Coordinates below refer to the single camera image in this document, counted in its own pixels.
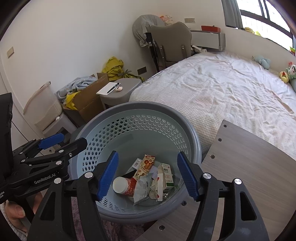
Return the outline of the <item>person's left hand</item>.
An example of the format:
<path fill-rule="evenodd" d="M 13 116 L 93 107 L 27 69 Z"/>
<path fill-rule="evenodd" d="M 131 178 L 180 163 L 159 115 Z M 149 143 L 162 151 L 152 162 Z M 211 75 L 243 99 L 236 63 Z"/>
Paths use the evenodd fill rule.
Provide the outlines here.
<path fill-rule="evenodd" d="M 43 199 L 43 195 L 41 192 L 37 193 L 34 196 L 34 202 L 33 202 L 33 213 L 36 213 L 36 211 L 38 210 L 38 207 L 41 203 Z M 10 203 L 8 201 L 6 201 L 4 203 L 4 209 L 6 212 L 6 216 L 8 218 L 8 220 L 11 222 L 11 224 L 18 228 L 19 230 L 23 231 L 23 232 L 28 232 L 28 229 L 24 226 L 24 224 L 22 223 L 21 219 L 25 218 L 26 214 L 25 211 L 23 210 L 23 208 L 15 203 Z"/>

